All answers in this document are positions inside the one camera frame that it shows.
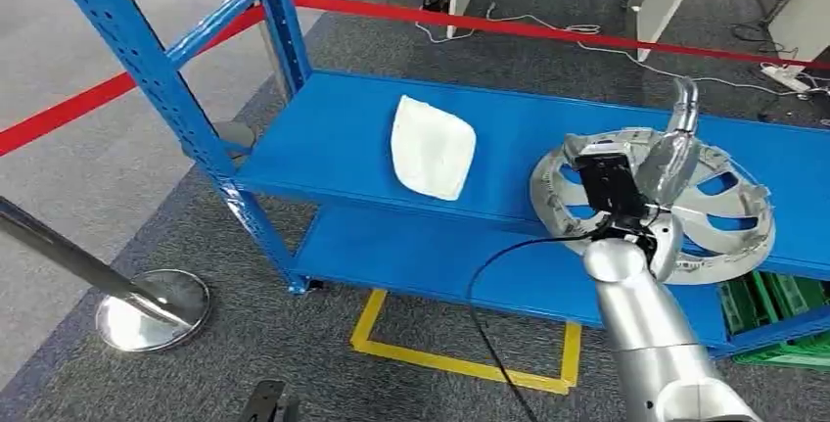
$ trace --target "black cable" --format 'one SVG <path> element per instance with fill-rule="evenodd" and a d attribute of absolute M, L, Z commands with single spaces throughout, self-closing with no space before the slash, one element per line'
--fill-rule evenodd
<path fill-rule="evenodd" d="M 769 31 L 762 27 L 758 21 L 748 23 L 732 23 L 729 25 L 729 31 L 732 33 L 732 36 L 738 40 L 758 43 L 759 46 L 757 51 L 759 53 L 789 53 L 793 59 L 797 58 L 799 55 L 798 47 L 793 48 L 792 50 L 787 50 L 784 45 L 773 40 L 772 36 L 769 35 Z"/>
<path fill-rule="evenodd" d="M 470 318 L 473 320 L 473 324 L 476 326 L 476 330 L 479 331 L 479 336 L 482 337 L 482 341 L 484 341 L 484 345 L 487 347 L 487 351 L 490 353 L 490 357 L 493 359 L 493 361 L 495 361 L 496 366 L 498 366 L 498 370 L 504 377 L 504 381 L 507 382 L 507 386 L 510 387 L 510 391 L 513 392 L 513 396 L 516 397 L 516 400 L 522 406 L 522 409 L 525 410 L 525 414 L 527 415 L 530 422 L 538 422 L 539 419 L 536 418 L 536 415 L 533 413 L 533 409 L 530 408 L 528 402 L 525 400 L 525 397 L 522 396 L 522 392 L 519 391 L 519 388 L 517 388 L 516 384 L 513 383 L 513 380 L 510 378 L 510 375 L 507 374 L 507 369 L 504 367 L 504 363 L 502 363 L 501 358 L 498 356 L 498 353 L 492 346 L 492 342 L 487 337 L 487 334 L 484 332 L 484 327 L 482 327 L 482 324 L 479 321 L 479 317 L 476 314 L 476 307 L 473 305 L 473 287 L 476 285 L 476 281 L 478 281 L 479 276 L 482 274 L 482 272 L 484 272 L 484 270 L 488 268 L 492 263 L 494 263 L 507 253 L 516 251 L 517 249 L 523 248 L 524 246 L 530 246 L 532 244 L 560 243 L 565 241 L 580 241 L 583 239 L 592 238 L 594 236 L 602 234 L 606 229 L 608 229 L 609 226 L 611 226 L 612 222 L 612 217 L 608 215 L 605 217 L 605 219 L 602 220 L 602 222 L 599 223 L 596 229 L 588 231 L 584 234 L 580 234 L 579 236 L 531 239 L 529 241 L 517 243 L 513 246 L 502 249 L 501 251 L 490 256 L 482 265 L 480 265 L 479 268 L 477 268 L 476 271 L 473 273 L 473 276 L 470 278 L 470 281 L 467 283 L 467 295 L 465 298 L 467 299 L 467 305 L 470 310 Z"/>

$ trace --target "green plastic basket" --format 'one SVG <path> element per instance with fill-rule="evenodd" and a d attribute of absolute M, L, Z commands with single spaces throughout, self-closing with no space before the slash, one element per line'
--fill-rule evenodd
<path fill-rule="evenodd" d="M 717 284 L 720 291 L 720 307 L 730 334 L 749 331 L 759 326 L 761 317 L 750 292 L 747 276 Z"/>
<path fill-rule="evenodd" d="M 759 298 L 761 308 L 764 311 L 764 316 L 757 322 L 758 325 L 761 326 L 766 323 L 777 322 L 781 317 L 785 317 L 783 316 L 783 311 L 776 308 L 769 291 L 767 291 L 764 278 L 758 272 L 752 273 L 752 283 L 755 285 L 752 287 L 752 291 Z M 783 303 L 779 307 L 786 306 L 788 305 Z M 823 333 L 817 338 L 803 337 L 795 341 L 783 342 L 756 351 L 742 353 L 735 355 L 733 359 L 739 363 L 798 366 L 822 370 L 830 369 L 830 352 L 826 352 L 825 348 L 820 345 L 823 342 L 822 340 L 827 339 L 826 334 Z"/>
<path fill-rule="evenodd" d="M 762 273 L 761 277 L 770 285 L 784 317 L 792 317 L 828 303 L 824 285 L 818 280 L 775 273 Z"/>

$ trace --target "lower shelf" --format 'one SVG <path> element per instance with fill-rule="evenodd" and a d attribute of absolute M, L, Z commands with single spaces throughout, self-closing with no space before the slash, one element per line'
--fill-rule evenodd
<path fill-rule="evenodd" d="M 469 223 L 341 207 L 320 209 L 297 252 L 297 272 L 313 278 L 464 303 L 475 269 L 531 236 Z M 701 342 L 727 345 L 714 285 L 670 287 Z M 577 255 L 537 244 L 494 262 L 474 290 L 476 305 L 601 327 L 594 285 Z"/>

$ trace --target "white cable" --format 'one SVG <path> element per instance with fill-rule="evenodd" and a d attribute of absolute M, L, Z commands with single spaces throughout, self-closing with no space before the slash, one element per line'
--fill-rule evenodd
<path fill-rule="evenodd" d="M 490 3 L 489 7 L 487 8 L 487 12 L 486 12 L 485 16 L 486 16 L 486 19 L 488 21 L 492 21 L 492 22 L 495 22 L 495 23 L 500 23 L 500 22 L 505 22 L 505 21 L 519 21 L 519 20 L 522 20 L 522 19 L 531 19 L 531 20 L 536 21 L 537 23 L 540 23 L 540 24 L 544 25 L 545 27 L 548 27 L 548 28 L 553 29 L 553 30 L 566 30 L 566 31 L 573 32 L 573 33 L 580 33 L 580 34 L 583 34 L 583 35 L 596 35 L 596 34 L 600 33 L 600 31 L 602 30 L 602 27 L 600 25 L 594 24 L 594 23 L 579 23 L 579 24 L 569 25 L 565 28 L 560 28 L 560 27 L 557 27 L 555 25 L 551 25 L 550 23 L 547 23 L 547 22 L 543 21 L 542 19 L 540 19 L 540 18 L 538 18 L 534 15 L 531 15 L 531 14 L 524 14 L 524 15 L 521 15 L 521 16 L 513 17 L 513 18 L 498 18 L 498 19 L 496 19 L 496 18 L 493 18 L 491 16 L 491 14 L 494 10 L 495 10 L 495 3 Z M 436 39 L 436 38 L 433 37 L 433 34 L 427 28 L 423 27 L 419 23 L 415 23 L 415 26 L 420 28 L 421 30 L 423 30 L 430 37 L 430 41 L 433 42 L 433 43 L 445 43 L 445 42 L 448 42 L 450 40 L 459 40 L 459 39 L 462 39 L 462 38 L 470 37 L 474 33 L 476 33 L 475 30 L 470 30 L 469 33 L 465 33 L 464 35 L 456 35 L 456 36 L 453 36 L 453 37 L 447 37 L 447 38 L 443 38 L 443 39 Z M 655 72 L 657 74 L 662 74 L 662 75 L 670 76 L 670 77 L 685 77 L 684 74 L 677 74 L 677 73 L 674 73 L 674 72 L 671 72 L 671 71 L 666 71 L 666 70 L 658 70 L 658 69 L 656 69 L 652 66 L 646 65 L 645 63 L 639 62 L 639 61 L 637 61 L 637 59 L 632 57 L 631 54 L 629 54 L 628 52 L 625 52 L 624 50 L 614 50 L 614 49 L 610 49 L 610 48 L 591 47 L 591 46 L 585 45 L 582 42 L 577 42 L 576 45 L 578 45 L 583 50 L 589 50 L 589 51 L 592 51 L 592 52 L 605 52 L 605 53 L 615 53 L 615 54 L 619 54 L 619 55 L 624 55 L 626 58 L 628 58 L 635 65 L 637 65 L 641 68 L 644 68 L 646 70 Z M 816 80 L 830 80 L 830 78 L 815 77 L 815 76 L 811 76 L 811 75 L 803 73 L 803 72 L 801 74 L 804 75 L 805 77 L 813 80 L 814 87 L 817 87 L 817 84 L 815 84 Z M 717 83 L 725 84 L 727 86 L 731 86 L 731 87 L 734 87 L 734 88 L 757 89 L 759 91 L 763 91 L 767 94 L 771 94 L 773 96 L 778 96 L 778 97 L 792 96 L 792 95 L 796 95 L 796 94 L 801 94 L 799 91 L 776 92 L 776 91 L 773 91 L 772 89 L 767 89 L 765 87 L 757 86 L 755 84 L 740 84 L 740 83 L 736 83 L 736 82 L 727 81 L 725 79 L 720 79 L 719 77 L 702 76 L 702 77 L 693 77 L 692 80 L 701 81 L 701 82 L 717 82 Z"/>
<path fill-rule="evenodd" d="M 446 43 L 446 42 L 449 42 L 450 40 L 460 40 L 462 38 L 470 37 L 474 33 L 476 33 L 475 30 L 470 30 L 468 33 L 465 33 L 464 35 L 453 35 L 451 37 L 446 37 L 446 38 L 435 38 L 435 37 L 433 37 L 433 33 L 430 32 L 430 30 L 428 28 L 422 26 L 421 23 L 415 23 L 415 26 L 420 28 L 421 30 L 423 30 L 424 33 L 426 33 L 427 36 L 430 37 L 430 41 L 433 42 L 433 43 Z"/>

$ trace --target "chrome pole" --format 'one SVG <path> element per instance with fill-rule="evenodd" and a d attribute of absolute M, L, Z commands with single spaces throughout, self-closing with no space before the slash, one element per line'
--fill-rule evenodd
<path fill-rule="evenodd" d="M 130 281 L 2 196 L 0 231 L 108 295 L 96 325 L 113 347 L 166 349 L 195 333 L 207 317 L 209 291 L 195 275 L 154 270 Z"/>

